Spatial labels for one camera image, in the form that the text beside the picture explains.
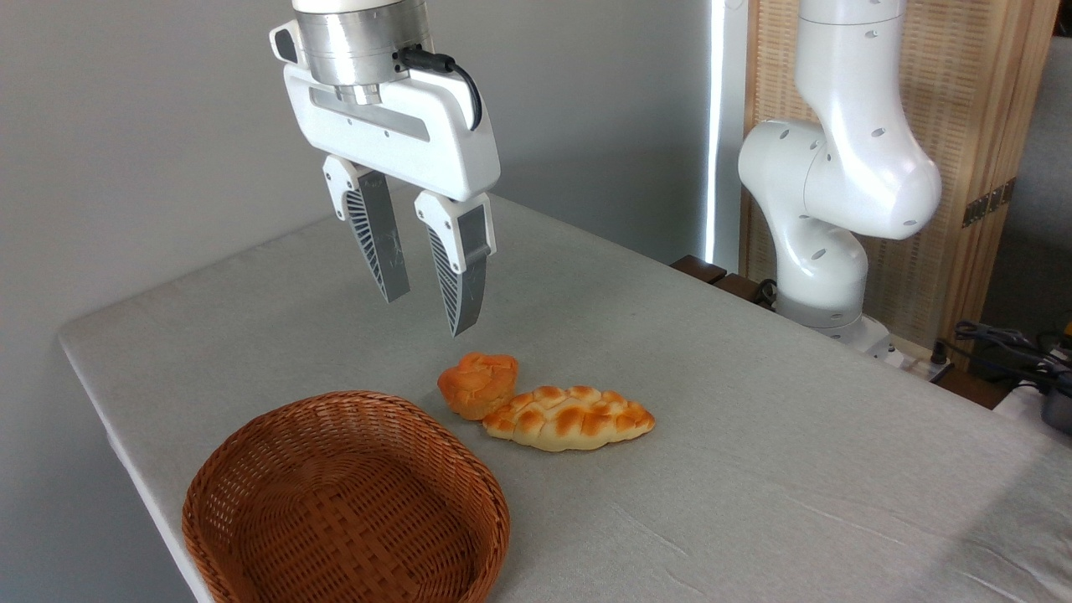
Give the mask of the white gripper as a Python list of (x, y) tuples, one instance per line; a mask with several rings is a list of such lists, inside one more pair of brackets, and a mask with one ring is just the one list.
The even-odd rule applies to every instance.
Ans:
[(276, 27), (271, 47), (301, 134), (329, 155), (322, 174), (334, 214), (352, 230), (379, 294), (390, 304), (410, 293), (386, 174), (430, 190), (415, 210), (451, 335), (467, 330), (482, 309), (487, 258), (497, 251), (485, 192), (498, 182), (501, 164), (478, 88), (455, 72), (415, 70), (379, 84), (378, 103), (359, 106), (314, 80), (297, 23)]

